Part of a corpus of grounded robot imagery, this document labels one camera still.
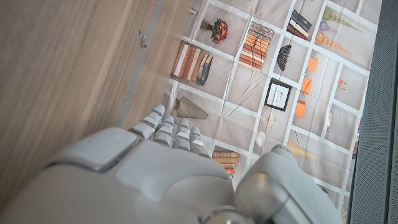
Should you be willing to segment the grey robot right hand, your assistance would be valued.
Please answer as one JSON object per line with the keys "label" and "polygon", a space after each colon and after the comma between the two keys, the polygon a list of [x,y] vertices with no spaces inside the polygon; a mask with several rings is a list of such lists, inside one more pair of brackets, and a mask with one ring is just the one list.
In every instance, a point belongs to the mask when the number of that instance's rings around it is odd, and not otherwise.
{"label": "grey robot right hand", "polygon": [[198,128],[162,105],[54,155],[1,212],[2,223],[341,223],[282,144],[233,185]]}

